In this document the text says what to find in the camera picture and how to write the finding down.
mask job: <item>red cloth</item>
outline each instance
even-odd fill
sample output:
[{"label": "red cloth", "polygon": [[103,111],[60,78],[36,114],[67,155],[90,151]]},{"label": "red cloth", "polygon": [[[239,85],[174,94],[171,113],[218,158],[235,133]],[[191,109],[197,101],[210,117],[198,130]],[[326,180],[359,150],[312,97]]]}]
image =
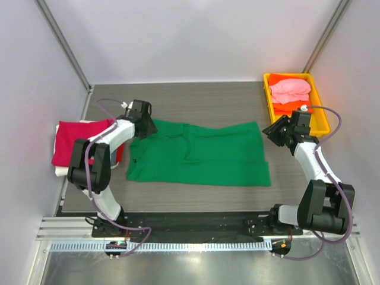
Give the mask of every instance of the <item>red cloth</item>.
[{"label": "red cloth", "polygon": [[[285,79],[303,79],[307,81],[305,78],[300,78],[297,76],[288,76],[288,75],[282,75],[282,74],[276,74],[271,73],[269,75],[268,85],[272,86],[276,83],[278,83],[281,80]],[[280,104],[280,103],[272,103],[273,105],[273,111],[275,115],[292,115],[292,112],[294,110],[297,110],[302,105],[311,105],[310,100],[309,101],[295,101],[295,102],[289,102],[286,104]]]},{"label": "red cloth", "polygon": [[100,122],[59,122],[58,132],[55,136],[55,153],[52,164],[54,166],[68,167],[71,160],[72,148],[77,138],[88,139],[111,126],[112,120]]}]

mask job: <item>reflective floor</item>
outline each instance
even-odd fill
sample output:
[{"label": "reflective floor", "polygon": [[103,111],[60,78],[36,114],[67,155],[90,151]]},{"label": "reflective floor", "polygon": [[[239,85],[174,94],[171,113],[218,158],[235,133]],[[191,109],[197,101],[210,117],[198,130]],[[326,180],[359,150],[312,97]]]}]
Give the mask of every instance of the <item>reflective floor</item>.
[{"label": "reflective floor", "polygon": [[[316,238],[297,239],[289,255],[304,257],[319,247]],[[303,262],[272,257],[269,252],[168,252],[120,260],[106,259],[101,252],[52,252],[42,284],[351,285],[359,281],[343,244],[327,245],[321,255]]]}]

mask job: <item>metal pole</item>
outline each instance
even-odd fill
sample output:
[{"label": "metal pole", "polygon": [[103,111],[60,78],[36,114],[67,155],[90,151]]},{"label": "metal pole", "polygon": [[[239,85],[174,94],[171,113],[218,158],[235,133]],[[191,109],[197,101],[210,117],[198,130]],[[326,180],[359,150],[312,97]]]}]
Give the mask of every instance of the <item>metal pole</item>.
[{"label": "metal pole", "polygon": [[77,59],[75,58],[69,44],[67,43],[64,35],[62,34],[62,31],[59,28],[58,23],[55,21],[54,16],[52,12],[50,11],[48,5],[46,4],[45,0],[35,0],[35,2],[37,6],[39,7],[46,22],[48,23],[51,31],[56,37],[58,43],[60,44],[63,52],[66,54],[67,59],[70,61],[72,67],[74,68],[75,72],[79,76],[79,79],[82,81],[87,92],[90,92],[90,89],[91,89],[90,83],[88,83],[88,80],[86,79],[86,76],[84,75],[83,70],[81,69]]},{"label": "metal pole", "polygon": [[316,62],[318,56],[321,54],[323,48],[327,44],[327,41],[333,34],[337,24],[339,23],[340,19],[344,15],[351,2],[352,0],[341,0],[339,2],[302,72],[310,72],[310,69]]}]

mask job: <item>pink cloth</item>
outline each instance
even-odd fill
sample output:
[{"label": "pink cloth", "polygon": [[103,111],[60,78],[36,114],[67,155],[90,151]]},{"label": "pink cloth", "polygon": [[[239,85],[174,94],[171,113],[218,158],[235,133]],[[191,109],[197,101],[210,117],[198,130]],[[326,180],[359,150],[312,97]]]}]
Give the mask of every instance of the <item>pink cloth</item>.
[{"label": "pink cloth", "polygon": [[269,86],[273,103],[286,104],[294,101],[308,101],[311,86],[302,79],[285,79]]}]

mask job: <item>stack of folded clothes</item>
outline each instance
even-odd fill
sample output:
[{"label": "stack of folded clothes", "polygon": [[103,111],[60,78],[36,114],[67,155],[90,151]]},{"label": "stack of folded clothes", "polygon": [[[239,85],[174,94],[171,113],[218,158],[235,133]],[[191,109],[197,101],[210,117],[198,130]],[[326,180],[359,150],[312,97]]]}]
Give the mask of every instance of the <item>stack of folded clothes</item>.
[{"label": "stack of folded clothes", "polygon": [[268,83],[275,115],[291,115],[302,105],[311,105],[311,86],[306,79],[272,73]]}]

